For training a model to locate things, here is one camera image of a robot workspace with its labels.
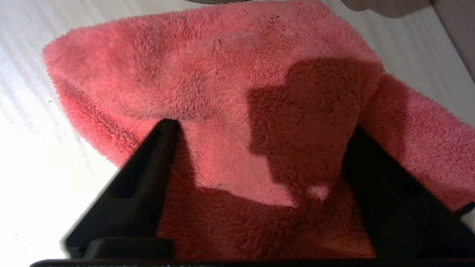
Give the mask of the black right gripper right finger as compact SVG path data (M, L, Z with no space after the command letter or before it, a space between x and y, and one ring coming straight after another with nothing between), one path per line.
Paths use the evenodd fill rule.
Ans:
M347 145L343 176L376 257L474 259L474 232L360 127Z

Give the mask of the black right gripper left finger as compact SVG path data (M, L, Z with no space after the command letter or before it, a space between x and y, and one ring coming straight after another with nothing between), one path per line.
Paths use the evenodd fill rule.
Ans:
M65 238L75 260L169 260L173 246L156 238L180 126L153 127Z

